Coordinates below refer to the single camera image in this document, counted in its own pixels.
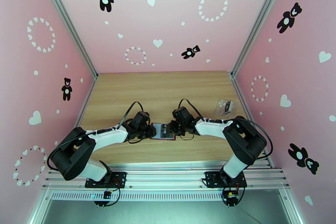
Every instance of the pink wall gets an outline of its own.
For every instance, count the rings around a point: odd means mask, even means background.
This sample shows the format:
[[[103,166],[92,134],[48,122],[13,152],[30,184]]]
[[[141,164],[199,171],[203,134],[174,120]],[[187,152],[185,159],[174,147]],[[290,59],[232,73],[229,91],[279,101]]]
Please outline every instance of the pink wall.
[[[302,12],[280,34],[278,22],[296,2]],[[272,160],[312,224],[336,222],[335,12],[336,0],[276,0],[238,74],[255,120],[273,139]],[[319,163],[316,175],[297,165],[290,143]],[[302,152],[294,156],[305,158]]]
[[[107,12],[99,0],[62,1],[99,73],[229,71],[264,2],[114,0]],[[183,59],[196,45],[200,52]]]
[[[17,224],[27,222],[46,156],[73,128],[93,77],[51,0],[0,6],[0,223]],[[70,101],[63,101],[65,77]]]

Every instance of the gray floor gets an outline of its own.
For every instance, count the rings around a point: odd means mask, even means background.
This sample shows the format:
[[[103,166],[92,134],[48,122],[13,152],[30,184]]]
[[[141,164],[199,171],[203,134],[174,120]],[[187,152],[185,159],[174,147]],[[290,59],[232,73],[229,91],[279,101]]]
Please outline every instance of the gray floor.
[[[90,201],[51,202],[44,224],[286,224],[277,190],[247,190],[236,208],[222,202],[118,202],[97,209]]]

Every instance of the white heart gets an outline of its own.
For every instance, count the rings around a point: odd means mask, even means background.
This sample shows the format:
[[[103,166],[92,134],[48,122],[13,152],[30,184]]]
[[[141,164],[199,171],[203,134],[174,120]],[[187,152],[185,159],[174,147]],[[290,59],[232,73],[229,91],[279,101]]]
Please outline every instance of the white heart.
[[[310,197],[309,195],[306,195],[306,196],[304,197],[304,200],[305,200],[308,204],[310,204],[311,206],[313,205],[313,203],[312,203],[312,199],[311,199],[311,197]]]
[[[325,51],[321,51],[320,55],[319,55],[319,58],[320,58],[320,63],[324,63],[331,58],[331,54],[330,53],[325,53]]]
[[[153,40],[153,44],[156,46],[156,47],[160,47],[162,45],[163,41],[162,40]]]
[[[147,0],[147,3],[148,3],[150,6],[154,7],[154,5],[155,5],[155,0]]]
[[[280,106],[288,108],[291,106],[291,101],[288,100],[287,95],[282,95],[280,99]]]
[[[30,125],[37,125],[39,123],[41,123],[41,114],[39,111],[34,111],[33,112],[33,116],[29,119],[29,124]]]

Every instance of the wooden table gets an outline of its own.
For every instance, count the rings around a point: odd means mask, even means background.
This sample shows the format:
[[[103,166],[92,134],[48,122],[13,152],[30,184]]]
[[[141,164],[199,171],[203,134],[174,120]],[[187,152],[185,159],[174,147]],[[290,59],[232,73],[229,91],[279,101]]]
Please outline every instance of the wooden table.
[[[114,126],[134,101],[143,105],[152,122],[169,123],[173,119],[173,110],[182,98],[190,100],[207,118],[223,118],[214,114],[216,103],[222,98],[234,101],[234,116],[245,116],[225,71],[100,74],[81,127],[96,130]],[[182,105],[194,117],[197,116],[186,101]],[[135,105],[128,118],[133,118],[139,110],[139,106]],[[137,144],[113,144],[94,152],[92,159],[105,163],[141,163],[228,160],[231,155],[232,150],[226,140],[195,136],[190,141],[178,137],[176,141],[145,139]]]

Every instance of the black mounting plate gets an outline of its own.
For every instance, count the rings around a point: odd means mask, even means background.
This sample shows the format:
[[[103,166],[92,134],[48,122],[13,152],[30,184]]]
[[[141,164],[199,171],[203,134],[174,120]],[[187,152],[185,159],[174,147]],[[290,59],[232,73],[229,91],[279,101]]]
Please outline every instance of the black mounting plate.
[[[237,183],[239,187],[247,187],[247,183],[245,180],[244,173],[241,172],[229,186],[225,186],[221,179],[221,175],[219,171],[206,171],[205,179],[203,181],[206,183],[208,188],[219,188],[219,187],[237,187]]]
[[[116,179],[117,181],[119,181],[120,188],[123,189],[123,188],[125,188],[126,176],[127,176],[127,173],[124,172],[124,171],[112,172],[111,179]],[[119,186],[119,184],[116,181],[111,182],[109,186],[106,183],[101,184],[101,183],[96,182],[92,179],[87,179],[87,181],[85,182],[85,187],[86,188],[96,188],[96,189],[117,188],[118,186]]]

